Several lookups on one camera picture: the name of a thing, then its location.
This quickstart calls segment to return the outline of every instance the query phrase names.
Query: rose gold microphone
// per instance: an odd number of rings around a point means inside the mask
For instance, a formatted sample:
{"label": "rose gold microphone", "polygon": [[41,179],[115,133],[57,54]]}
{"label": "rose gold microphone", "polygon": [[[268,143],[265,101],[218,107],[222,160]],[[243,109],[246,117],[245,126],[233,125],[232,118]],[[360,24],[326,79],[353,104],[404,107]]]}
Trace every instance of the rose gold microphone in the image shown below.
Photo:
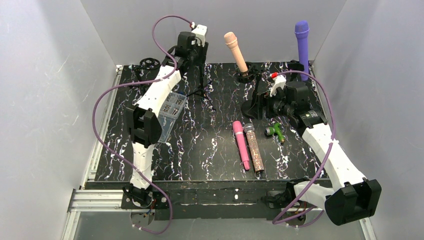
{"label": "rose gold microphone", "polygon": [[224,38],[225,44],[231,50],[235,62],[237,63],[238,69],[240,69],[240,72],[247,72],[248,66],[246,66],[245,59],[243,58],[242,52],[240,52],[239,43],[237,42],[237,37],[236,35],[234,35],[234,32],[227,32],[224,35]]}

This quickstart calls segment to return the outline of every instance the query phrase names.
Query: gray floor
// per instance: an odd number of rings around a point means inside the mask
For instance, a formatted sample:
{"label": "gray floor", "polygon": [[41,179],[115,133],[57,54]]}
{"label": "gray floor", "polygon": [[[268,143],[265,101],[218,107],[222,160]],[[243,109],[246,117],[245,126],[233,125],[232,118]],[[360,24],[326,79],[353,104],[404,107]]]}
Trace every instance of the gray floor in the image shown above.
{"label": "gray floor", "polygon": [[[149,226],[160,230],[166,221],[154,221]],[[364,240],[358,221],[342,226],[330,222],[324,214],[311,226],[294,229],[273,225],[265,219],[179,219],[173,220],[162,235],[132,228],[129,212],[82,212],[75,240]]]}

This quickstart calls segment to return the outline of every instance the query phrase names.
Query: white wall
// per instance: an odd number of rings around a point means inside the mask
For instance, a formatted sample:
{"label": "white wall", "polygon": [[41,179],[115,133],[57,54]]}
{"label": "white wall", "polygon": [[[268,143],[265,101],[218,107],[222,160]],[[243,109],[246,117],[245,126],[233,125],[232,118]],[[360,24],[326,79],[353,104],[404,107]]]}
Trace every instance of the white wall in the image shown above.
{"label": "white wall", "polygon": [[[295,24],[309,22],[309,59],[313,60],[346,0],[81,0],[115,64],[136,64],[143,58],[162,61],[152,40],[152,26],[164,15],[176,14],[206,25],[208,63],[232,63],[224,34],[238,37],[250,62],[298,59]],[[167,19],[156,28],[157,39],[169,49],[181,31],[180,19]]]}
{"label": "white wall", "polygon": [[57,240],[114,64],[80,1],[2,1],[0,53],[0,239]]}
{"label": "white wall", "polygon": [[378,239],[423,239],[424,2],[348,0],[315,60],[337,138],[382,194]]}

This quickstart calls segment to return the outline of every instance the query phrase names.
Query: robotic arm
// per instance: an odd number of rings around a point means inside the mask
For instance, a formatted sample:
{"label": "robotic arm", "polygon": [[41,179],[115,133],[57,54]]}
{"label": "robotic arm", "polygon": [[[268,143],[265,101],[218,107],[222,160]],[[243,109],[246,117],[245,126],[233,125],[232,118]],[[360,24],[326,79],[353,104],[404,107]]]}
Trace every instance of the robotic arm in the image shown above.
{"label": "robotic arm", "polygon": [[[346,156],[338,141],[331,140],[331,129],[324,115],[311,109],[308,103],[308,87],[304,82],[286,82],[282,75],[271,76],[275,84],[269,94],[264,95],[267,113],[288,117],[290,124],[311,146],[321,162],[329,143],[331,152],[324,166],[332,188],[311,185],[300,200],[317,206],[327,213],[335,225],[343,225],[374,215],[380,198],[381,186],[377,180],[368,180]],[[290,203],[307,186],[307,179],[287,184],[281,201]]]}
{"label": "robotic arm", "polygon": [[[191,32],[183,31],[178,36],[176,46],[168,53],[177,62],[177,70],[168,78],[151,84],[143,97],[134,106],[127,107],[125,119],[132,142],[133,164],[142,174],[152,181],[152,155],[155,144],[162,134],[162,126],[158,121],[159,111],[169,93],[180,82],[181,76],[193,65],[203,65],[206,60],[208,43],[206,42],[207,27],[194,26]],[[174,62],[166,57],[162,62],[156,79],[162,79],[174,69]],[[138,189],[146,189],[149,184],[135,171],[130,183]]]}

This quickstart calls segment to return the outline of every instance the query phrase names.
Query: microphone holder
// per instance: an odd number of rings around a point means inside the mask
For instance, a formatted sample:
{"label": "microphone holder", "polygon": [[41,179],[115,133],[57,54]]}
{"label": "microphone holder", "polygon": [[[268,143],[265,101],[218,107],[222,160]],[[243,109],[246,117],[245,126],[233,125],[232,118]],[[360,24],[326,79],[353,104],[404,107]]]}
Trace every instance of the microphone holder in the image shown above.
{"label": "microphone holder", "polygon": [[256,82],[252,93],[252,99],[243,102],[243,104],[241,105],[241,113],[246,118],[261,120],[263,117],[264,107],[264,98],[261,95],[265,93],[259,94],[258,87],[259,83],[262,80],[263,70],[256,69],[256,67],[252,65],[251,62],[246,62],[246,65],[248,68],[247,71],[241,72],[240,70],[237,70],[237,81],[242,84],[248,84],[253,80],[256,80]]}

